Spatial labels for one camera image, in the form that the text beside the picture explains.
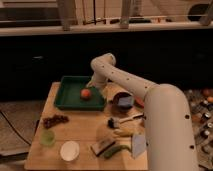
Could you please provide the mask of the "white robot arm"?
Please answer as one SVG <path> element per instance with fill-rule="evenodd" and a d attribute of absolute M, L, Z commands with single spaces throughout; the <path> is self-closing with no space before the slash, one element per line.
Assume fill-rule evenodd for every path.
<path fill-rule="evenodd" d="M 88 86 L 103 90 L 109 80 L 144 102 L 149 171 L 199 171 L 189 103 L 171 84 L 157 84 L 115 67 L 111 53 L 91 61 Z"/>

